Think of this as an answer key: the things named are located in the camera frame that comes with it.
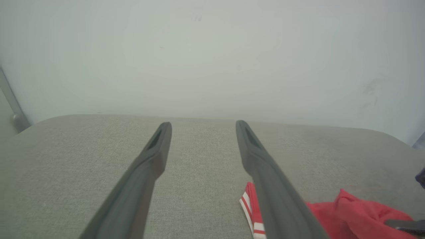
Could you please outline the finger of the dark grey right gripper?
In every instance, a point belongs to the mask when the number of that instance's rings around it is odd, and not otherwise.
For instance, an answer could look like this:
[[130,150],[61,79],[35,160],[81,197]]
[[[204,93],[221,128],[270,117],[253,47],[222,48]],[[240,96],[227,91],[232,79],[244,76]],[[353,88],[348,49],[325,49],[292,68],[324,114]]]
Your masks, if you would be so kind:
[[390,219],[385,221],[384,224],[410,235],[425,235],[425,220],[406,221]]

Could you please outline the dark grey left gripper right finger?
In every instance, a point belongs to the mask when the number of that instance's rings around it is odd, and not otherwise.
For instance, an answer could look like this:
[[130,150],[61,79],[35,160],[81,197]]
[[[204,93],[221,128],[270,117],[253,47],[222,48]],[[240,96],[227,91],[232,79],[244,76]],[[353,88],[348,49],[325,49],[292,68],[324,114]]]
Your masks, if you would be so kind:
[[267,238],[329,238],[246,121],[236,122],[236,135],[243,167],[255,183]]

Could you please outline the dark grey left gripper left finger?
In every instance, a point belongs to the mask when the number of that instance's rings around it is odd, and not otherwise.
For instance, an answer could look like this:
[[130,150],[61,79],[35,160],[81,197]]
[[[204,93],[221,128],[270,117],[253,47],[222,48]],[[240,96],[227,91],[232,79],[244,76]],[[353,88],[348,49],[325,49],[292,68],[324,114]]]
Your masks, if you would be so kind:
[[142,239],[156,180],[166,168],[172,124],[159,125],[80,235],[81,239]]

